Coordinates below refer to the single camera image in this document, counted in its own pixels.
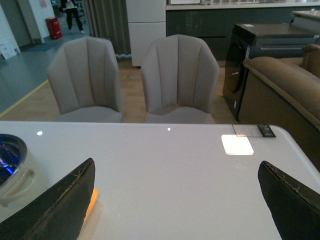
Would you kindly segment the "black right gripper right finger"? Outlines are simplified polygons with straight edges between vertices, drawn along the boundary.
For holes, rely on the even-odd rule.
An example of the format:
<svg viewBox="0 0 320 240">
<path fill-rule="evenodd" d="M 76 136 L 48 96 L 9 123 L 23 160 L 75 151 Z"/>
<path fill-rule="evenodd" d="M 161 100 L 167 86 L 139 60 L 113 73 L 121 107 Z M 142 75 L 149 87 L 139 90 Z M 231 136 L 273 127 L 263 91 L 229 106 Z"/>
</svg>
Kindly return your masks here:
<svg viewBox="0 0 320 240">
<path fill-rule="evenodd" d="M 320 194 L 268 161 L 257 173 L 261 193 L 283 240 L 320 238 Z"/>
</svg>

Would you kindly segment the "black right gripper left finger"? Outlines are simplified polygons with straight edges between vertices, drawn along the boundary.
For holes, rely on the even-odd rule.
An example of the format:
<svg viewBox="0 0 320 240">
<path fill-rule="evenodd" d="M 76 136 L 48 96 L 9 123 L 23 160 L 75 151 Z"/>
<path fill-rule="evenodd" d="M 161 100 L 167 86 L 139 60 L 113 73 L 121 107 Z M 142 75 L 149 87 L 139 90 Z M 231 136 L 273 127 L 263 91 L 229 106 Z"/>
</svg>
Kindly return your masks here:
<svg viewBox="0 0 320 240">
<path fill-rule="evenodd" d="M 89 207 L 95 162 L 88 158 L 27 206 L 1 222 L 2 240 L 76 240 Z"/>
</svg>

